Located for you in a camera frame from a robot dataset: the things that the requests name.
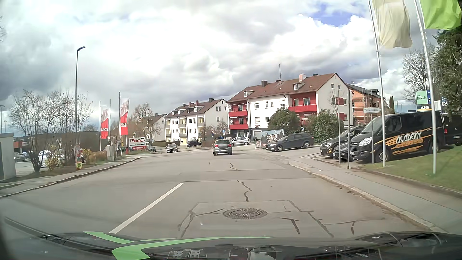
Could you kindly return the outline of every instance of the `driving school van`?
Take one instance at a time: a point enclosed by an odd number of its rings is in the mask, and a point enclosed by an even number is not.
[[[437,148],[445,145],[441,114],[436,111]],[[374,161],[382,162],[382,117],[374,118],[350,141],[350,156],[356,160],[372,160],[374,139]],[[419,152],[433,152],[432,112],[412,112],[385,115],[385,160],[395,156]]]

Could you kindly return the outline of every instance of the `white lane marking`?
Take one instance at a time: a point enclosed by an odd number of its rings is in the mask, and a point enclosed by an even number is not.
[[[124,227],[128,226],[131,222],[133,222],[135,219],[139,218],[141,215],[143,215],[144,213],[146,213],[146,211],[148,211],[150,208],[154,207],[157,203],[159,203],[161,200],[163,200],[164,198],[166,198],[167,196],[170,195],[170,193],[174,192],[176,189],[178,189],[179,187],[181,187],[181,185],[183,185],[184,182],[182,183],[179,183],[177,186],[173,187],[171,190],[167,191],[166,194],[162,195],[160,198],[156,199],[153,203],[149,204],[148,206],[146,206],[146,208],[140,210],[138,213],[136,213],[135,215],[133,215],[131,218],[127,219],[126,221],[124,221],[122,224],[118,225],[115,229],[111,230],[110,233],[117,233],[119,232],[120,230],[122,230]]]

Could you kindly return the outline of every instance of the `beige flag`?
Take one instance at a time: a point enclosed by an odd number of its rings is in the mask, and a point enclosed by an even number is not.
[[[380,46],[410,48],[409,13],[404,0],[372,0]]]

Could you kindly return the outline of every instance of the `balcony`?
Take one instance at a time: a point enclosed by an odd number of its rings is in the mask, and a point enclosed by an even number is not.
[[[230,124],[229,125],[230,130],[235,130],[235,129],[249,129],[248,124]]]
[[[290,106],[289,107],[290,111],[293,112],[316,112],[317,111],[317,105],[296,105],[296,106]]]
[[[243,117],[247,116],[247,110],[242,110],[242,111],[229,111],[228,115],[230,117]]]

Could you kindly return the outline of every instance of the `green flag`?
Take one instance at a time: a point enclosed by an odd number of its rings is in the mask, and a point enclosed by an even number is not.
[[[420,0],[426,29],[451,30],[461,25],[457,0]]]

